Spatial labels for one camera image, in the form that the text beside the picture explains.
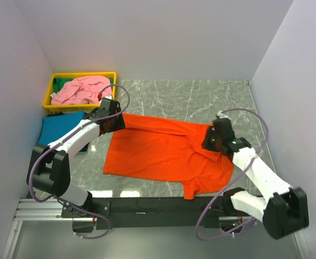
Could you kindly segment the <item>orange t-shirt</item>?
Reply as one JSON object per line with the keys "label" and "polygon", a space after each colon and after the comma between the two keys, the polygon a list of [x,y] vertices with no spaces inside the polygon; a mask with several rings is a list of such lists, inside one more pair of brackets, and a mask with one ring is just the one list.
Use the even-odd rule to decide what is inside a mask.
{"label": "orange t-shirt", "polygon": [[206,124],[135,114],[123,118],[126,127],[113,133],[104,174],[180,182],[186,200],[229,183],[234,165],[202,148]]}

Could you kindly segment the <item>green t-shirt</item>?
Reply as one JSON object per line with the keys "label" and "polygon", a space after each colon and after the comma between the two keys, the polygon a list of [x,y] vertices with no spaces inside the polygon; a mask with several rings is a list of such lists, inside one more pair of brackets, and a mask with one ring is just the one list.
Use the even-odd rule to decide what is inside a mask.
{"label": "green t-shirt", "polygon": [[[114,78],[106,78],[104,76],[86,76],[86,77],[80,77],[77,79],[82,80],[90,80],[90,79],[100,79],[102,83],[104,83],[106,86],[109,84],[114,83]],[[58,93],[65,85],[66,82],[73,81],[74,78],[61,78],[56,77],[53,79],[53,92]]]}

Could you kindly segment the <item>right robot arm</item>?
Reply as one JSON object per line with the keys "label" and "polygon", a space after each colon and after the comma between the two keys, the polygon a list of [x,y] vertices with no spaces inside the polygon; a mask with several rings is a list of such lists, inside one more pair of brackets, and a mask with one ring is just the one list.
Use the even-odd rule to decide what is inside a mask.
{"label": "right robot arm", "polygon": [[260,191],[260,196],[254,196],[243,188],[226,189],[218,198],[226,214],[252,216],[275,240],[309,226],[304,190],[282,180],[245,138],[236,138],[230,119],[217,117],[208,127],[202,147],[225,156]]}

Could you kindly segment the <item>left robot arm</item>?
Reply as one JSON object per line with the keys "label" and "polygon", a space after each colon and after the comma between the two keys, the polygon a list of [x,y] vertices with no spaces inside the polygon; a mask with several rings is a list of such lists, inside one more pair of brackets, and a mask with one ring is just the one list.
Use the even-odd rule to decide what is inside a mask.
{"label": "left robot arm", "polygon": [[92,194],[71,181],[70,161],[97,137],[125,129],[120,103],[103,98],[100,106],[83,116],[63,137],[36,145],[31,154],[27,184],[30,194],[41,190],[74,206],[82,217],[95,211]]}

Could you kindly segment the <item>pink t-shirt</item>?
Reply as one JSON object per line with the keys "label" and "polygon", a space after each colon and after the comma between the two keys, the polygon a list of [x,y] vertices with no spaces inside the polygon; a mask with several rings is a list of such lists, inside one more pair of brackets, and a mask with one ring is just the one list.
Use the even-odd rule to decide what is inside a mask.
{"label": "pink t-shirt", "polygon": [[52,96],[52,105],[96,104],[98,94],[106,87],[100,79],[82,80],[75,78]]}

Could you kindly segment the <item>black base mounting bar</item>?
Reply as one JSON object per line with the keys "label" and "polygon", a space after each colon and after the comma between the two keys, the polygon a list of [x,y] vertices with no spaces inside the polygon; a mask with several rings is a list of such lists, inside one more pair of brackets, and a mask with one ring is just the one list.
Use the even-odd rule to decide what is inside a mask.
{"label": "black base mounting bar", "polygon": [[[199,196],[193,200],[183,197],[96,197],[93,208],[95,213],[107,218],[113,228],[189,227],[196,225],[211,199],[211,196]],[[229,201],[228,198],[217,198],[201,226],[219,228],[227,220],[236,224],[241,217],[249,217],[235,210]]]}

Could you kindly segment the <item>folded blue t-shirt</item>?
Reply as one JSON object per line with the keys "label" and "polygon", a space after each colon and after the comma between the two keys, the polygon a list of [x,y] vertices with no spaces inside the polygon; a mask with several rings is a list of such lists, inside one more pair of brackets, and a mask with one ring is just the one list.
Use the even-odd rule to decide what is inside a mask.
{"label": "folded blue t-shirt", "polygon": [[43,119],[42,132],[38,144],[48,145],[69,131],[73,130],[84,117],[85,112],[79,111],[69,114],[62,112],[49,114]]}

